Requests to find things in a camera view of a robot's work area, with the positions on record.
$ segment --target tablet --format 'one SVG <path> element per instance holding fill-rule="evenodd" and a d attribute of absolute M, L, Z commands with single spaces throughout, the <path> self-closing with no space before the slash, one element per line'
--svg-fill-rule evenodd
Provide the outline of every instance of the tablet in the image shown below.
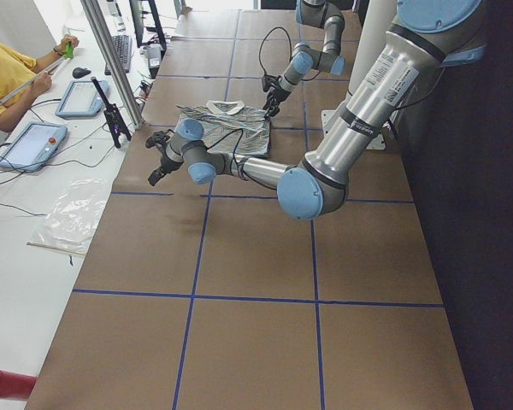
<path fill-rule="evenodd" d="M 99 80 L 104 93 L 109 93 L 109 83 Z M 103 107 L 103 100 L 97 88 L 90 80 L 76 79 L 70 81 L 61 102 L 55 111 L 57 117 L 65 120 L 72 118 L 91 118 L 98 114 Z"/>
<path fill-rule="evenodd" d="M 68 129 L 47 122 L 29 123 L 0 157 L 0 167 L 19 171 L 37 171 L 57 151 Z"/>

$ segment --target person's arm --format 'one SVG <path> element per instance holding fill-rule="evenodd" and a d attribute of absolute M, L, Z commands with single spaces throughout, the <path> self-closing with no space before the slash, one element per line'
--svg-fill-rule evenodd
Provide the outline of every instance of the person's arm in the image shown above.
<path fill-rule="evenodd" d="M 12 132 L 23 115 L 30 109 L 34 100 L 51 88 L 51 77 L 41 73 L 16 103 L 7 107 L 0 115 L 0 131 Z"/>
<path fill-rule="evenodd" d="M 32 69 L 35 73 L 39 73 L 46 67 L 48 67 L 52 62 L 56 62 L 59 60 L 67 49 L 67 44 L 70 42 L 72 46 L 75 48 L 78 46 L 79 40 L 75 36 L 66 35 L 62 38 L 61 43 L 56 45 L 52 51 L 50 51 L 45 56 L 41 56 L 36 59 L 36 66 Z"/>

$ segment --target robotic arm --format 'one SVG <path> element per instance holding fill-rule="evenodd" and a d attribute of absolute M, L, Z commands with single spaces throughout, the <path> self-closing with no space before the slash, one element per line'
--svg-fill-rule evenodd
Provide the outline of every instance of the robotic arm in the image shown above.
<path fill-rule="evenodd" d="M 201 124 L 185 120 L 171 138 L 158 142 L 162 165 L 149 181 L 155 184 L 185 162 L 197 184 L 228 174 L 274 187 L 283 210 L 298 220 L 335 211 L 347 197 L 351 166 L 418 76 L 442 64 L 451 66 L 482 57 L 484 45 L 475 42 L 481 38 L 484 18 L 485 0 L 398 2 L 397 16 L 386 30 L 384 50 L 354 95 L 337 108 L 336 120 L 321 144 L 296 166 L 243 155 L 210 154 L 201 141 Z M 147 141 L 147 147 L 155 144 L 152 138 Z"/>
<path fill-rule="evenodd" d="M 263 109 L 268 117 L 280 112 L 280 103 L 289 97 L 311 68 L 333 75 L 344 72 L 345 58 L 340 55 L 340 41 L 345 23 L 338 7 L 325 0 L 298 0 L 297 22 L 325 31 L 323 51 L 313 50 L 304 42 L 298 43 L 282 75 L 274 77 L 264 74 L 262 90 L 268 95 Z"/>

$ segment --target person's hand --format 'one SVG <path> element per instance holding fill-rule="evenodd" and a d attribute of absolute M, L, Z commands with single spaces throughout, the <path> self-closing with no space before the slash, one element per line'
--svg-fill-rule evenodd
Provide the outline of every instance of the person's hand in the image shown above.
<path fill-rule="evenodd" d="M 44 94 L 51 88 L 51 76 L 47 73 L 39 74 L 31 85 L 31 93 L 33 97 Z"/>
<path fill-rule="evenodd" d="M 68 42 L 70 42 L 74 48 L 78 47 L 78 44 L 80 43 L 77 37 L 67 34 L 61 39 L 61 42 L 55 47 L 55 50 L 61 54 L 64 54 L 67 50 Z"/>

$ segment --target red cylinder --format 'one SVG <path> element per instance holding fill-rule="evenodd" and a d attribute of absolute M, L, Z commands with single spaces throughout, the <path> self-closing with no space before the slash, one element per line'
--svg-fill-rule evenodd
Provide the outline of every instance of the red cylinder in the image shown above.
<path fill-rule="evenodd" d="M 0 370 L 0 399 L 27 400 L 36 377 Z"/>

